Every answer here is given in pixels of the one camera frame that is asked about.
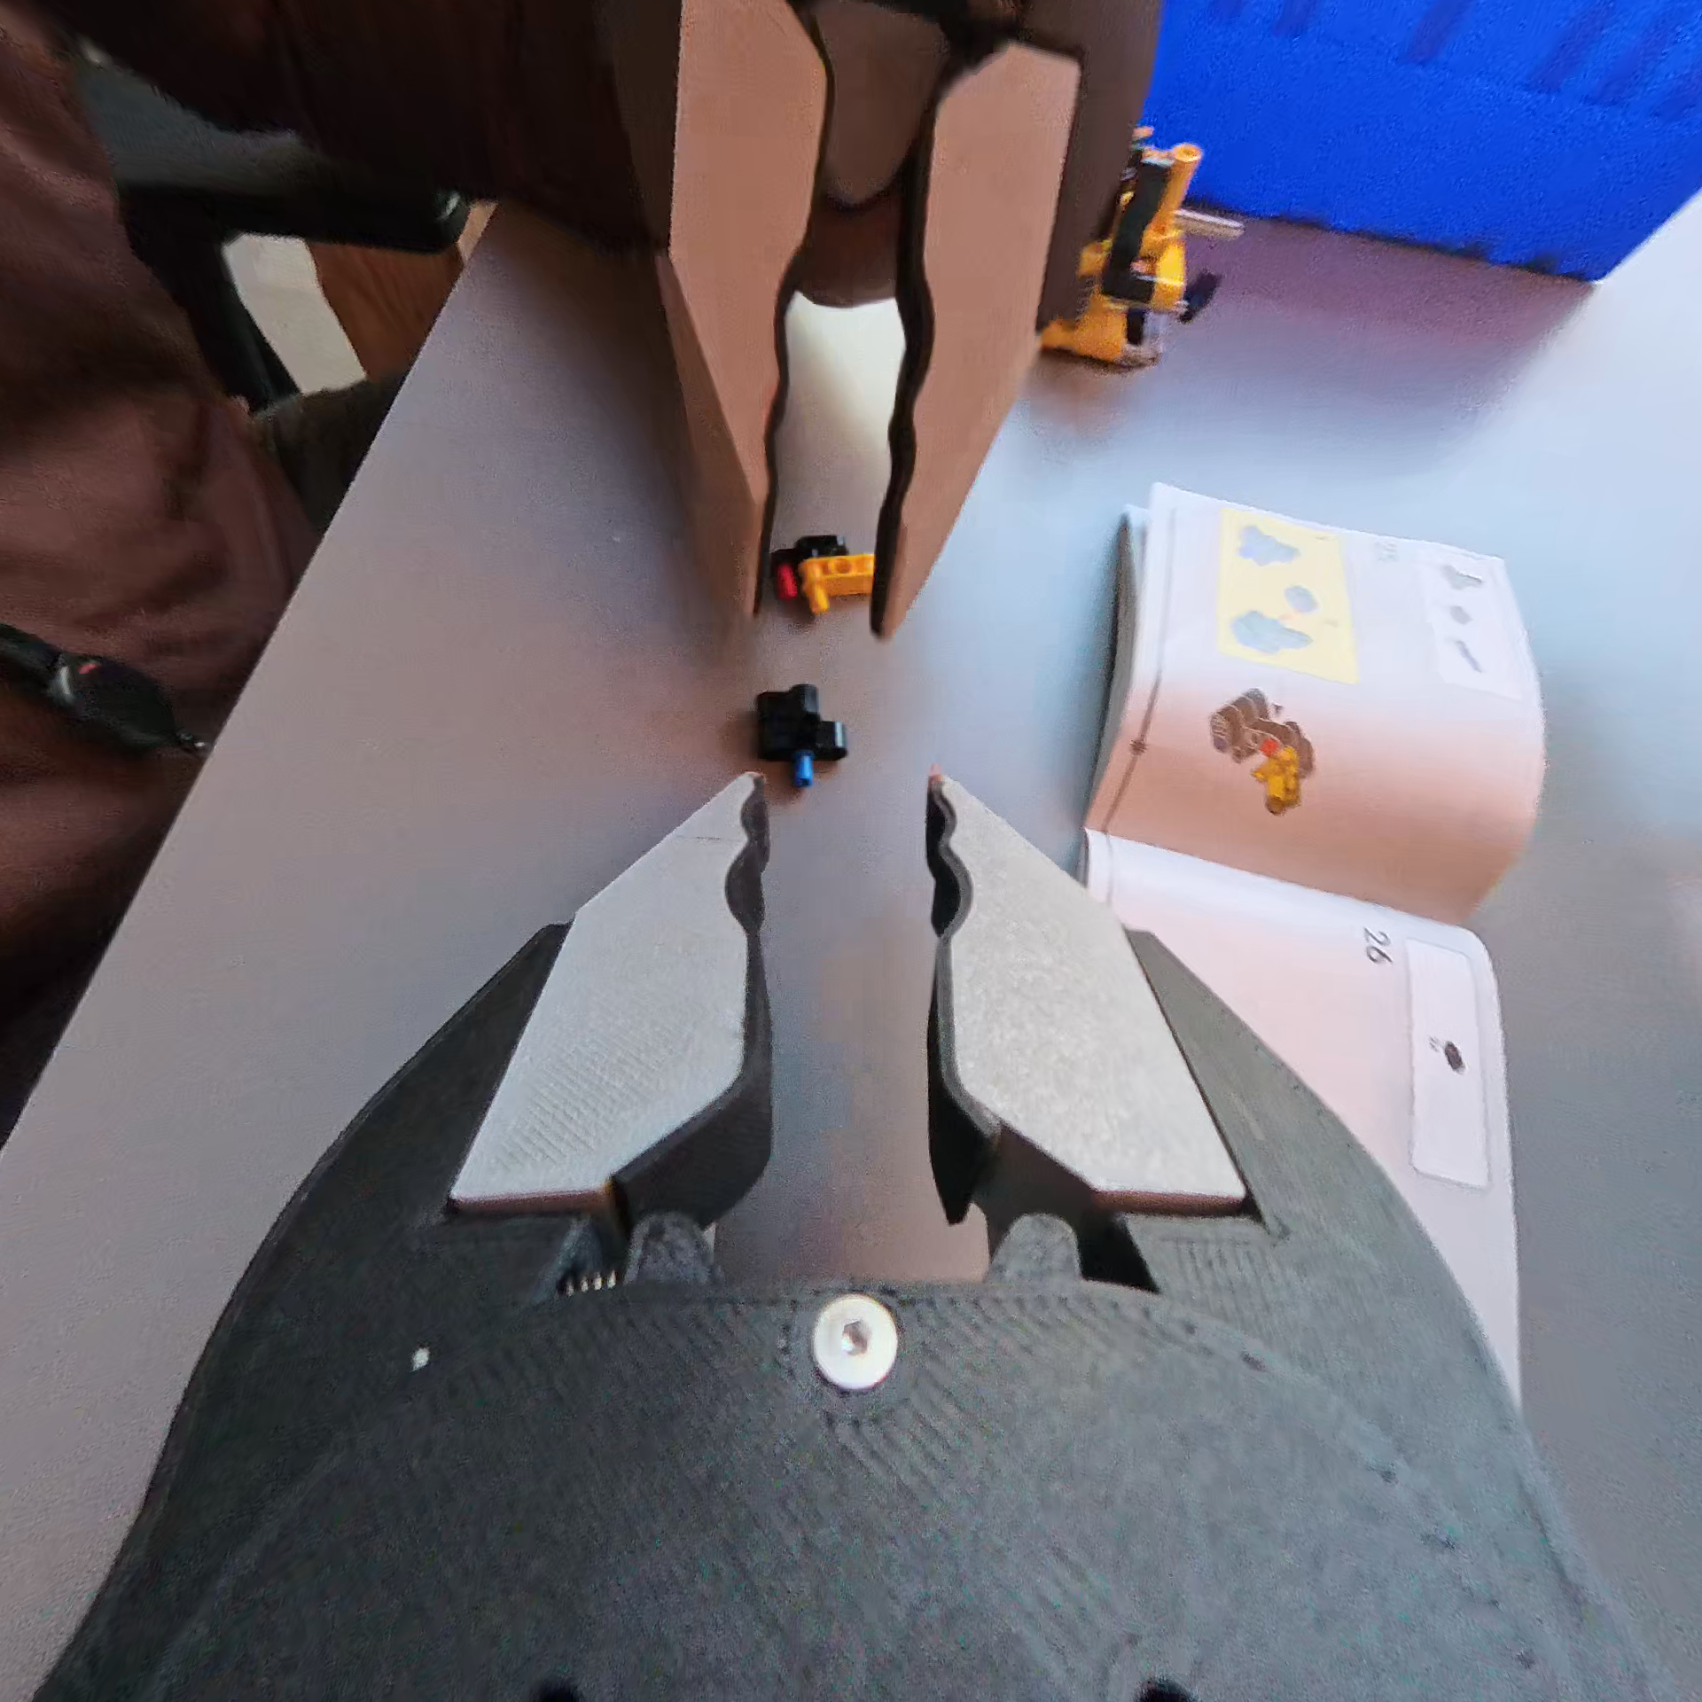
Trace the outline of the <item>person's brown clothing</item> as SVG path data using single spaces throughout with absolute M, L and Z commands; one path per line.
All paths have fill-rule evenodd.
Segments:
M 248 421 L 136 255 L 49 2 L 4 5 L 4 622 L 220 734 L 400 376 Z M 4 1135 L 189 791 L 4 659 Z

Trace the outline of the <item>blue plastic bin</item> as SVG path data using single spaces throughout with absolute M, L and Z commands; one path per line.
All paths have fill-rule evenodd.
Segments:
M 1697 2 L 1167 2 L 1194 200 L 1601 281 L 1699 193 Z

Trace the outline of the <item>yellow black red lego piece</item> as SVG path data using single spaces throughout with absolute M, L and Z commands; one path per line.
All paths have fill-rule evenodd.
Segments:
M 800 534 L 771 551 L 771 577 L 782 602 L 823 614 L 835 600 L 870 597 L 876 557 L 853 551 L 840 534 Z

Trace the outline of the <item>yellow lego model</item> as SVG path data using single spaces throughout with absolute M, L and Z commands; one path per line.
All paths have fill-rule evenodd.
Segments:
M 1078 254 L 1078 307 L 1042 329 L 1042 352 L 1108 370 L 1148 370 L 1170 332 L 1210 310 L 1224 277 L 1193 268 L 1187 246 L 1230 244 L 1246 227 L 1189 204 L 1202 159 L 1198 143 L 1155 148 L 1147 126 L 1135 132 L 1106 228 Z

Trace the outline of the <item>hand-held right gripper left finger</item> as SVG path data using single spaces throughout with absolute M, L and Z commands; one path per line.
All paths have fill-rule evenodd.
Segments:
M 451 1203 L 717 1226 L 774 1150 L 771 813 L 744 774 L 589 901 L 525 1017 Z

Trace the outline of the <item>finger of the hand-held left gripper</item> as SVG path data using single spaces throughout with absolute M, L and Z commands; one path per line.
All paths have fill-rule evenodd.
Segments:
M 693 558 L 752 616 L 787 394 L 782 310 L 818 190 L 828 66 L 791 2 L 608 2 L 605 49 L 685 403 Z
M 947 71 L 898 173 L 906 355 L 870 624 L 897 635 L 1039 356 L 1082 301 L 1152 88 L 1161 2 L 897 2 Z

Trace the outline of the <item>black clip with red button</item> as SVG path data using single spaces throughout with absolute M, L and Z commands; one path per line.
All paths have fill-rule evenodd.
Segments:
M 206 757 L 211 748 L 153 674 L 115 658 L 65 651 L 4 624 L 4 679 L 123 753 Z

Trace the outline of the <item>black chair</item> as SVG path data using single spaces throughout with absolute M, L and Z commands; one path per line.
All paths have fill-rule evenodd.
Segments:
M 244 307 L 227 250 L 244 236 L 445 254 L 469 200 L 348 171 L 291 132 L 224 130 L 97 55 L 78 91 L 143 265 L 183 310 L 227 394 L 267 409 L 298 392 Z

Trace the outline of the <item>black lego piece blue pin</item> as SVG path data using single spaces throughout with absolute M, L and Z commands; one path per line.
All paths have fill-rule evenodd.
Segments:
M 757 758 L 782 765 L 800 792 L 816 784 L 822 765 L 848 757 L 846 723 L 822 711 L 815 683 L 757 694 L 755 740 Z

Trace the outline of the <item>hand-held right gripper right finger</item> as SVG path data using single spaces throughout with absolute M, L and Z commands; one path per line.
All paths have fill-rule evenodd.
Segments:
M 991 1256 L 1054 1219 L 1108 1261 L 1122 1217 L 1230 1219 L 1252 1203 L 1218 1119 L 1117 914 L 935 774 L 927 1146 L 948 1223 Z

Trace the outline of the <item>lego instruction booklet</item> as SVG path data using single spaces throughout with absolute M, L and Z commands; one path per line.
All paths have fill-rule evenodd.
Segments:
M 1515 1396 L 1505 1036 L 1468 923 L 1544 777 L 1500 557 L 1175 484 L 1124 510 L 1082 878 L 1384 1166 Z

